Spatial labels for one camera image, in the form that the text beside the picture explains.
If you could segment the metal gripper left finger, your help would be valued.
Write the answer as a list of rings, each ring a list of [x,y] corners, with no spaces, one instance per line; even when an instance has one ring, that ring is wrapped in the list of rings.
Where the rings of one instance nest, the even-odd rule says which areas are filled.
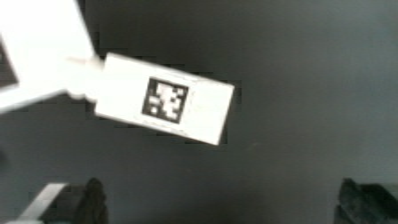
[[[11,224],[109,224],[103,183],[48,183]]]

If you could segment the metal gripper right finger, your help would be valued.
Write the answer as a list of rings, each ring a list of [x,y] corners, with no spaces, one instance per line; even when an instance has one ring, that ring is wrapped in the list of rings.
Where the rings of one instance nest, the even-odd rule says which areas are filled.
[[[398,183],[343,179],[334,224],[398,224]]]

